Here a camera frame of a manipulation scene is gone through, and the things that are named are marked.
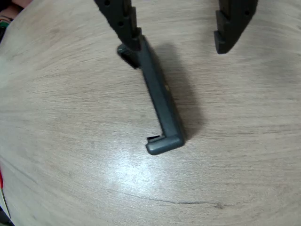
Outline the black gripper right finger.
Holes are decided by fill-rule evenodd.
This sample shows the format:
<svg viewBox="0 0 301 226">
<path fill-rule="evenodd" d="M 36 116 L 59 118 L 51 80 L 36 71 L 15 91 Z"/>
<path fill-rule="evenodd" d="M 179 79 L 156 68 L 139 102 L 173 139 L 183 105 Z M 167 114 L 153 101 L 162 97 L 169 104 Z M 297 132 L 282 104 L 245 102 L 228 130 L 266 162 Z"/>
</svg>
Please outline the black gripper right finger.
<svg viewBox="0 0 301 226">
<path fill-rule="evenodd" d="M 256 12 L 257 0 L 220 0 L 214 31 L 218 54 L 228 53 L 239 40 Z"/>
</svg>

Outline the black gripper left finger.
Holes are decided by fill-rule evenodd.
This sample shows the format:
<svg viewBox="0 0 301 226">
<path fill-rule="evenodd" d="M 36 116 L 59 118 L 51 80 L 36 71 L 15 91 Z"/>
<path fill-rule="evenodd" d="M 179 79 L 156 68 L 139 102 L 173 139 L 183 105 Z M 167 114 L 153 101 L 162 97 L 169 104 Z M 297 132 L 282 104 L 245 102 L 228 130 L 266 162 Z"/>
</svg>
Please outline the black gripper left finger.
<svg viewBox="0 0 301 226">
<path fill-rule="evenodd" d="M 132 1 L 95 0 L 95 4 L 121 42 L 132 51 L 140 51 L 142 30 L 137 26 L 136 8 Z"/>
</svg>

